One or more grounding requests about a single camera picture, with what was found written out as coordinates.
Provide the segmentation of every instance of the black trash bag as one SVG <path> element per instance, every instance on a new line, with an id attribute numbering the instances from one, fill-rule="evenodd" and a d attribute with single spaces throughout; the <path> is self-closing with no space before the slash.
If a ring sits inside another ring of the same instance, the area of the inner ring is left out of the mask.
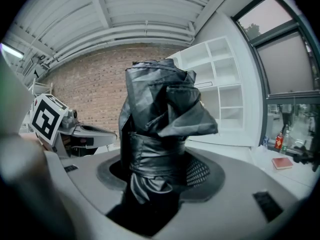
<path id="1" fill-rule="evenodd" d="M 200 102 L 196 73 L 178 69 L 172 59 L 134 63 L 125 78 L 119 133 L 127 188 L 121 205 L 107 216 L 153 236 L 179 209 L 187 184 L 185 140 L 216 134 L 218 125 Z"/>

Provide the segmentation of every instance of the ceiling beam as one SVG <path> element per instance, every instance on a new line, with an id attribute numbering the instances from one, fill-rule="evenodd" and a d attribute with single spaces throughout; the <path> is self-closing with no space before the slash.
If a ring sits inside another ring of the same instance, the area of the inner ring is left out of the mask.
<path id="1" fill-rule="evenodd" d="M 223 2 L 224 0 L 209 0 L 193 24 L 195 28 L 195 34 L 201 30 L 201 28 L 206 24 L 212 14 L 214 14 L 214 12 Z"/>
<path id="2" fill-rule="evenodd" d="M 7 34 L 14 36 L 16 39 L 24 43 L 26 46 L 30 46 L 32 49 L 47 57 L 52 57 L 54 55 L 54 51 L 52 49 L 44 45 L 42 42 L 36 40 L 32 35 L 25 32 L 22 28 L 18 27 L 17 25 L 12 25 L 11 28 L 8 30 Z"/>
<path id="3" fill-rule="evenodd" d="M 92 0 L 96 13 L 105 29 L 112 28 L 112 22 L 105 0 Z"/>

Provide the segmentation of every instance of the ceiling fixture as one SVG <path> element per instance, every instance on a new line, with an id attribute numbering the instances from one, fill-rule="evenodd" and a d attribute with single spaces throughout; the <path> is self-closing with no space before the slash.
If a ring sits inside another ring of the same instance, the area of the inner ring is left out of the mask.
<path id="1" fill-rule="evenodd" d="M 10 45 L 4 44 L 4 43 L 0 44 L 0 50 L 5 51 L 9 54 L 12 54 L 12 55 L 18 57 L 19 59 L 22 59 L 24 57 L 24 54 L 21 51 L 11 47 Z"/>

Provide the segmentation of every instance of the ceiling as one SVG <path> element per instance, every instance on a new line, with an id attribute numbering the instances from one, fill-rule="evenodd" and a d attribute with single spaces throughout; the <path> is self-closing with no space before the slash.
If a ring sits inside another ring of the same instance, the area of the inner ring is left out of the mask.
<path id="1" fill-rule="evenodd" d="M 28 0 L 2 40 L 24 53 L 23 59 L 7 52 L 5 57 L 29 84 L 34 70 L 40 76 L 99 48 L 151 42 L 190 46 L 223 1 Z"/>

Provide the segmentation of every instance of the bottle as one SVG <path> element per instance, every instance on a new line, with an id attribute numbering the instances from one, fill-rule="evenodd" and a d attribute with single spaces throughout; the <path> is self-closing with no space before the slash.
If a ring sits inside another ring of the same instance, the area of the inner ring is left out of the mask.
<path id="1" fill-rule="evenodd" d="M 284 139 L 283 139 L 283 142 L 282 142 L 282 146 L 281 146 L 281 150 L 280 150 L 281 154 L 285 154 L 286 151 L 287 151 L 288 144 L 289 144 L 289 139 L 290 139 L 289 132 L 290 132 L 289 130 L 286 130 L 286 132 L 285 132 L 285 136 L 284 136 Z"/>
<path id="2" fill-rule="evenodd" d="M 279 134 L 278 134 L 278 136 L 277 136 L 276 139 L 275 139 L 275 145 L 274 145 L 274 147 L 275 147 L 276 149 L 280 150 L 281 147 L 282 147 L 283 141 L 284 141 L 284 136 L 282 135 L 282 132 L 280 131 Z"/>

